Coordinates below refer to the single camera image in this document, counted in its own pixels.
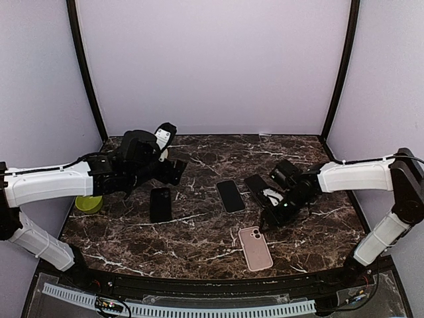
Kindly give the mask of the smartphone with silver edge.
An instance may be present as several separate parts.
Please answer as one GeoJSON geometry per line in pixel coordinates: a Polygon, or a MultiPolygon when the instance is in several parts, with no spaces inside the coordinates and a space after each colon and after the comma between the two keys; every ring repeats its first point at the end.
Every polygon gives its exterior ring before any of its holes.
{"type": "Polygon", "coordinates": [[[217,191],[227,213],[237,213],[245,210],[244,201],[233,180],[225,180],[217,183],[217,191]]]}

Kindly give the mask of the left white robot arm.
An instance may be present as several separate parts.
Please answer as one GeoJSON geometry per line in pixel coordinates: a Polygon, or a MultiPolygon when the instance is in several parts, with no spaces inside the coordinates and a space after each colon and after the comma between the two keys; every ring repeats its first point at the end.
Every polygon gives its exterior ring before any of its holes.
{"type": "Polygon", "coordinates": [[[15,243],[36,258],[67,272],[79,289],[93,284],[93,273],[79,248],[64,243],[31,221],[21,206],[62,197],[99,197],[115,192],[129,196],[155,179],[176,186],[187,166],[168,159],[176,127],[160,125],[155,132],[127,131],[117,149],[93,152],[76,161],[41,168],[8,168],[1,163],[1,240],[15,243]]]}

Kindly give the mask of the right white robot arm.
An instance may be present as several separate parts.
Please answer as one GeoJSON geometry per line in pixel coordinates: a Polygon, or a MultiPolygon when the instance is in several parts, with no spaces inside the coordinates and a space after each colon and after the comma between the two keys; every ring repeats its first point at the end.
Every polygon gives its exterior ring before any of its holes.
{"type": "Polygon", "coordinates": [[[381,253],[393,246],[412,227],[423,221],[423,169],[410,149],[400,148],[382,158],[331,161],[302,171],[281,161],[270,177],[285,191],[261,214],[270,228],[283,227],[314,197],[336,191],[376,189],[390,191],[394,205],[387,215],[358,243],[339,271],[338,281],[351,288],[381,253]]]}

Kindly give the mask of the black phone case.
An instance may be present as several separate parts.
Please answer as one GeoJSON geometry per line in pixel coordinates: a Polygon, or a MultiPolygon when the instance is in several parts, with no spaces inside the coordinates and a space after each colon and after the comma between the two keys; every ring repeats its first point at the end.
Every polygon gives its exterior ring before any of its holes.
{"type": "Polygon", "coordinates": [[[170,188],[161,187],[150,192],[150,222],[163,223],[172,220],[172,198],[170,188]]]}

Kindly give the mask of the pink silicone phone case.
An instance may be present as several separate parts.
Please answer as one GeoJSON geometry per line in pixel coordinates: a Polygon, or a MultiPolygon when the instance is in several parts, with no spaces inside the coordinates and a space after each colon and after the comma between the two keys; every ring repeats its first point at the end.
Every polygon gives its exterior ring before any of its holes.
{"type": "Polygon", "coordinates": [[[240,229],[238,231],[238,237],[249,271],[258,272],[273,266],[274,262],[266,239],[259,231],[259,227],[240,229]]]}

